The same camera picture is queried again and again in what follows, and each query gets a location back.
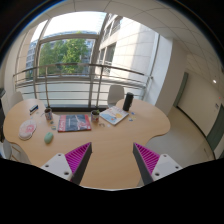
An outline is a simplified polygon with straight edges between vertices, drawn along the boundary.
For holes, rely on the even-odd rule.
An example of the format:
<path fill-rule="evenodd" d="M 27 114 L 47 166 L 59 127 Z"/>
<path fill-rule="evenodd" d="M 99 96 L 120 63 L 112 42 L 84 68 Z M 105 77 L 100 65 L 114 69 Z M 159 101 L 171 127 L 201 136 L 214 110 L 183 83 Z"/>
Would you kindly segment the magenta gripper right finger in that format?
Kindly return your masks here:
<path fill-rule="evenodd" d="M 138 143 L 133 144 L 133 154 L 145 185 L 182 169 L 168 154 L 159 155 Z"/>

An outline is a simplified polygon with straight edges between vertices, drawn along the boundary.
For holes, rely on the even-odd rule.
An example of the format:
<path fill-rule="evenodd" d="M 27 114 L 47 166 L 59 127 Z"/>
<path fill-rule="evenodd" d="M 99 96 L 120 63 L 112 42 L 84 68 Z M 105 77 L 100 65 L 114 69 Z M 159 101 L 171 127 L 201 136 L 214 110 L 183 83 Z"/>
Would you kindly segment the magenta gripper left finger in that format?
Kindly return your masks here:
<path fill-rule="evenodd" d="M 79 185 L 91 154 L 92 144 L 86 143 L 66 154 L 57 153 L 42 169 Z"/>

